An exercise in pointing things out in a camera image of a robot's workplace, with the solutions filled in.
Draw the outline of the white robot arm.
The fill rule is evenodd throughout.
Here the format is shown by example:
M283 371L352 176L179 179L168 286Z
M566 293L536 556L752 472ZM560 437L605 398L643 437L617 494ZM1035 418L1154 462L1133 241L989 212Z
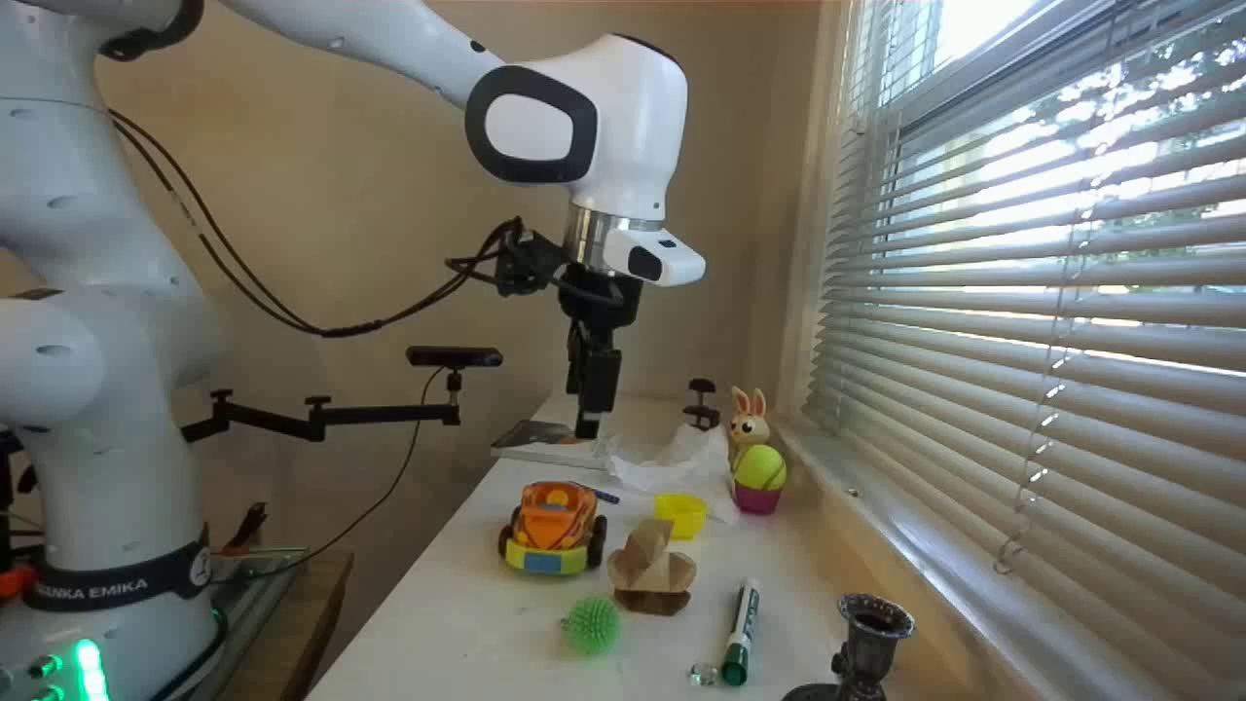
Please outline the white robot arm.
M42 486L42 556L6 607L6 701L173 701L222 658L200 482L173 394L222 355L207 293L129 179L94 67L189 38L209 0L0 0L0 419ZM303 46L404 72L464 107L474 159L560 181L578 428L617 405L617 329L705 257L666 225L690 77L634 35L508 63L426 0L217 0Z

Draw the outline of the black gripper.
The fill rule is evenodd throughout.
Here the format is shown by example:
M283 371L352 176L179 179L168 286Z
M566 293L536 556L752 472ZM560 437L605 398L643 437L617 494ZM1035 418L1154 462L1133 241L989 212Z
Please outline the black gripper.
M579 398L578 438L600 437L600 412L617 407L622 350L617 329L631 328L639 314L643 284L631 276L605 276L571 263L556 280L560 311L569 314L569 381L566 389Z

